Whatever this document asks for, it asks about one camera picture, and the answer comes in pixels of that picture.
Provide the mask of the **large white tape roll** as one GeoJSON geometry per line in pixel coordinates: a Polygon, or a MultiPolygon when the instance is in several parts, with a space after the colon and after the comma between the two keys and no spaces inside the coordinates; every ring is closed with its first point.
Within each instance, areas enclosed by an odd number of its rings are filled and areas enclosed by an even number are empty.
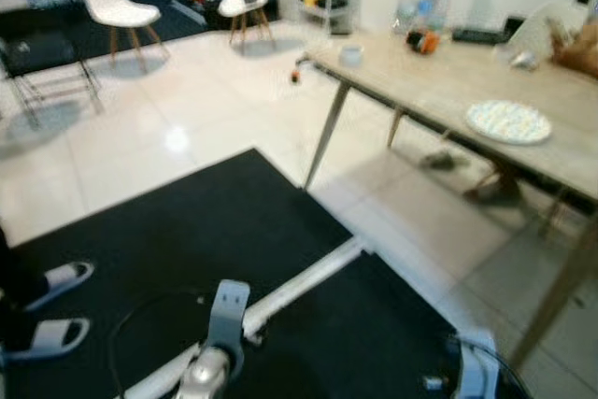
{"type": "Polygon", "coordinates": [[[360,67],[363,64],[364,47],[362,44],[345,44],[338,53],[338,62],[347,67],[360,67]]]}

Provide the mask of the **black handheld controller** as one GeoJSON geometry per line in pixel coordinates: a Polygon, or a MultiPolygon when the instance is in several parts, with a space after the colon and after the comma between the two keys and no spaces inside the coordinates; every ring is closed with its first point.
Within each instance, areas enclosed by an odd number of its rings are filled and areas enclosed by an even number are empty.
{"type": "Polygon", "coordinates": [[[508,43],[511,36],[505,31],[492,31],[491,29],[453,29],[451,37],[454,43],[467,43],[483,46],[497,46],[508,43]]]}

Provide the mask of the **small teal-capped water bottle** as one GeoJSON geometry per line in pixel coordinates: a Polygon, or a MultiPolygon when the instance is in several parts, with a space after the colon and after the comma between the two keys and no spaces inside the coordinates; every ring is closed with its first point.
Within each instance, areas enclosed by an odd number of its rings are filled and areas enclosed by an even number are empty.
{"type": "Polygon", "coordinates": [[[451,0],[434,0],[433,11],[430,15],[430,29],[437,35],[443,35],[448,28],[451,0]]]}

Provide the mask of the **black floor carpet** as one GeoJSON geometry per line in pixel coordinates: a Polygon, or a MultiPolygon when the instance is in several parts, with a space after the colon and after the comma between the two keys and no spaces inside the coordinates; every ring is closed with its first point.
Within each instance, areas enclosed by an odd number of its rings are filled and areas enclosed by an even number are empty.
{"type": "MultiPolygon", "coordinates": [[[[39,271],[94,263],[81,287],[41,309],[93,327],[68,355],[12,366],[8,398],[114,399],[108,349],[132,387],[205,338],[209,306],[196,292],[234,279],[260,300],[350,238],[251,150],[26,241],[16,252],[39,271]]],[[[270,319],[226,396],[449,399],[460,369],[453,331],[379,255],[365,254],[270,319]]]]}

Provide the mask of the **light wooden dining table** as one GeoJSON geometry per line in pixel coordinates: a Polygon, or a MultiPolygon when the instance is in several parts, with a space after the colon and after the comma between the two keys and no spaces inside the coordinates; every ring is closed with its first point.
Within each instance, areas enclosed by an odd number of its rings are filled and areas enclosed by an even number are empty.
{"type": "Polygon", "coordinates": [[[560,67],[542,66],[527,73],[501,64],[491,48],[443,44],[431,56],[406,48],[389,32],[325,37],[307,45],[303,58],[330,78],[338,89],[326,113],[320,141],[304,187],[315,180],[332,133],[351,89],[392,106],[430,129],[448,131],[460,146],[500,164],[509,164],[543,189],[574,206],[598,206],[597,83],[560,67]],[[363,64],[338,62],[345,44],[362,44],[363,64]],[[518,101],[546,114],[552,134],[546,143],[504,144],[475,133],[464,113],[487,100],[518,101]]]}

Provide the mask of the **dark floor slipper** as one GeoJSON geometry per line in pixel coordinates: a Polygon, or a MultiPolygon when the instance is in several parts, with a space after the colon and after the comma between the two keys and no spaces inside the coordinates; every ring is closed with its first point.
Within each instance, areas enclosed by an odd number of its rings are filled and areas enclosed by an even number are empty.
{"type": "Polygon", "coordinates": [[[418,160],[419,168],[431,171],[454,171],[458,165],[456,154],[449,149],[439,149],[418,160]]]}

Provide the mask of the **floral paper plate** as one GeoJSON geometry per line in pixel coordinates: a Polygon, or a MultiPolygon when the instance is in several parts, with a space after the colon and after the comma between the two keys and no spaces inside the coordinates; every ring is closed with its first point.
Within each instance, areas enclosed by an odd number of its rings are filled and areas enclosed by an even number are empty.
{"type": "Polygon", "coordinates": [[[488,101],[470,106],[466,125],[475,133],[512,146],[535,146],[550,138],[554,126],[538,109],[509,101],[488,101]]]}

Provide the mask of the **black metal frame chair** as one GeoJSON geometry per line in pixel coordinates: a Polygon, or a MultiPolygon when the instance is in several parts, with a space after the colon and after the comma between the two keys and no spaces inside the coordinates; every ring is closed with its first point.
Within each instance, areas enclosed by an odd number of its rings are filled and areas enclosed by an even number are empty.
{"type": "Polygon", "coordinates": [[[41,126],[41,121],[35,113],[35,104],[43,103],[51,97],[86,93],[93,101],[95,111],[99,114],[106,112],[106,106],[99,97],[99,86],[93,71],[86,59],[77,52],[77,46],[71,36],[65,35],[64,32],[39,31],[24,36],[0,37],[0,73],[9,83],[11,91],[21,105],[22,113],[31,126],[41,126]],[[44,92],[38,84],[29,79],[35,73],[43,73],[64,65],[75,65],[78,73],[52,79],[47,82],[48,86],[60,86],[72,81],[80,81],[81,86],[44,92]]]}

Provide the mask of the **crumpled silver wrapper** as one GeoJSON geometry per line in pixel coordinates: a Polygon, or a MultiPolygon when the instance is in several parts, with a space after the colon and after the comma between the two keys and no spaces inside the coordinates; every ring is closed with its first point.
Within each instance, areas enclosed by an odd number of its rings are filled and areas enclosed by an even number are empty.
{"type": "Polygon", "coordinates": [[[535,71],[539,66],[539,58],[533,51],[517,51],[509,58],[509,66],[524,71],[535,71]]]}

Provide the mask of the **person in white slippers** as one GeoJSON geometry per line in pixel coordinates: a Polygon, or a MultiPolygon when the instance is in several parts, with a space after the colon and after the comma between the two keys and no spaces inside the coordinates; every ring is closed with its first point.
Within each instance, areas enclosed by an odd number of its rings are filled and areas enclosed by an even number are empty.
{"type": "Polygon", "coordinates": [[[67,355],[90,331],[86,318],[36,321],[33,313],[73,291],[95,272],[93,263],[74,261],[44,272],[21,261],[0,227],[0,361],[29,362],[67,355]]]}

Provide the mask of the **white floor bar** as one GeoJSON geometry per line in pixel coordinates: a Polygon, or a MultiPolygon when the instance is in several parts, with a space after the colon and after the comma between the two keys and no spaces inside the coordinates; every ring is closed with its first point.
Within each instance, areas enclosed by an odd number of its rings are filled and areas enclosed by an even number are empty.
{"type": "MultiPolygon", "coordinates": [[[[337,249],[326,253],[319,261],[304,268],[295,277],[288,279],[281,287],[267,293],[255,304],[248,304],[243,320],[243,343],[260,343],[265,325],[286,306],[294,304],[296,300],[299,300],[299,297],[311,292],[317,285],[336,275],[342,268],[350,266],[356,259],[363,257],[365,254],[373,255],[375,253],[376,251],[363,238],[352,237],[345,244],[338,246],[337,249]]],[[[111,347],[108,349],[108,370],[110,370],[117,386],[117,395],[114,399],[165,398],[171,391],[176,389],[180,375],[191,364],[193,358],[198,356],[198,353],[202,350],[201,345],[204,344],[204,340],[192,344],[179,356],[171,358],[166,364],[159,366],[152,374],[142,378],[129,388],[120,385],[119,374],[116,372],[115,365],[116,350],[111,347]]]]}

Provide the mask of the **orange and black device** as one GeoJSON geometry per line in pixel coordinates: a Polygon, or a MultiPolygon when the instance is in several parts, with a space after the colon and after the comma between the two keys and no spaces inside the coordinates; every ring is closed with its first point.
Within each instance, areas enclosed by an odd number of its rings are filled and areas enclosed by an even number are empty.
{"type": "Polygon", "coordinates": [[[440,43],[440,33],[431,31],[431,29],[414,29],[409,31],[403,37],[406,48],[421,56],[430,56],[437,50],[440,43]]]}

